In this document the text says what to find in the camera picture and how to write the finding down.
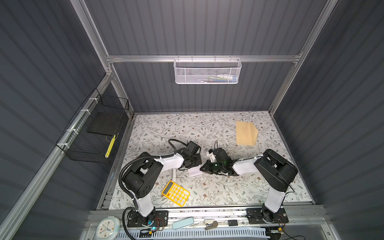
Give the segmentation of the white paper letter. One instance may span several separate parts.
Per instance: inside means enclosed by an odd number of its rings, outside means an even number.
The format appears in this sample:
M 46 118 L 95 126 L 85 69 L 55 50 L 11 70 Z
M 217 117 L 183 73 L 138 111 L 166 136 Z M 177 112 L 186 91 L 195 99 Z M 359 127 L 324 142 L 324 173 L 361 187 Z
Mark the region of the white paper letter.
M 194 176 L 202 174 L 203 172 L 200 170 L 200 168 L 201 168 L 201 166 L 196 166 L 196 167 L 188 169 L 189 176 L 194 177 Z

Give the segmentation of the manila paper envelope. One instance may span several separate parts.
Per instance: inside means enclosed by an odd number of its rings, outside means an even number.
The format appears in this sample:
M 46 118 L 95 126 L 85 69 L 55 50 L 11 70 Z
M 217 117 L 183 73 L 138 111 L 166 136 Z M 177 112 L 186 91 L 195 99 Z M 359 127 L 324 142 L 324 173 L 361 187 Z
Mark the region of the manila paper envelope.
M 257 142 L 258 129 L 251 122 L 236 122 L 237 145 L 254 146 Z

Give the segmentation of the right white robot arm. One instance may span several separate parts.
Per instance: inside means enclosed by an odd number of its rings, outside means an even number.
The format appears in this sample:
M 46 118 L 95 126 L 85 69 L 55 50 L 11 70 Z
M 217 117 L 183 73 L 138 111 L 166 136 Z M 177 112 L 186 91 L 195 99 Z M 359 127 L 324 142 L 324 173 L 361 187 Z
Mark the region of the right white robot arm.
M 203 173 L 227 177 L 261 174 L 270 185 L 263 203 L 264 212 L 270 215 L 276 214 L 282 208 L 287 190 L 298 174 L 295 165 L 271 149 L 256 157 L 238 160 L 232 160 L 222 148 L 209 150 L 208 156 L 210 159 L 200 167 Z

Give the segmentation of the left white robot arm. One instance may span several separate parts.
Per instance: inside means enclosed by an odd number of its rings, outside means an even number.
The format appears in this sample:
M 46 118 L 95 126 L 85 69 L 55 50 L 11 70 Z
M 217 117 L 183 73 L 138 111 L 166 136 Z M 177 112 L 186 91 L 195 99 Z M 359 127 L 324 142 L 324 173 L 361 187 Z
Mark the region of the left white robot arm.
M 150 192 L 160 173 L 168 170 L 189 170 L 201 164 L 201 147 L 189 141 L 183 143 L 169 139 L 173 152 L 168 155 L 141 153 L 128 162 L 119 173 L 119 186 L 134 202 L 136 211 L 143 218 L 155 213 Z

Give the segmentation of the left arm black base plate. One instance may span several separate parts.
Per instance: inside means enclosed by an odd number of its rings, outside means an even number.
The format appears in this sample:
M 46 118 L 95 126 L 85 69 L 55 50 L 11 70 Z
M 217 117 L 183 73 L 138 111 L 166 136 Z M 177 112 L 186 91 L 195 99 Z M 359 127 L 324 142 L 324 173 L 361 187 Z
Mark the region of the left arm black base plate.
M 129 228 L 139 227 L 166 227 L 168 225 L 169 211 L 153 210 L 147 217 L 143 217 L 137 211 L 128 213 Z

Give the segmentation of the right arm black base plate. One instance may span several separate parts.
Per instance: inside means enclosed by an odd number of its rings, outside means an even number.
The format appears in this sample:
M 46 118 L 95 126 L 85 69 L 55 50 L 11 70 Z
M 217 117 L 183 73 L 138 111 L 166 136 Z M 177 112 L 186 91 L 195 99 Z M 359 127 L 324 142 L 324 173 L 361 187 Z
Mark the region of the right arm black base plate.
M 246 217 L 250 224 L 287 224 L 289 222 L 284 208 L 279 208 L 276 213 L 264 207 L 248 208 Z

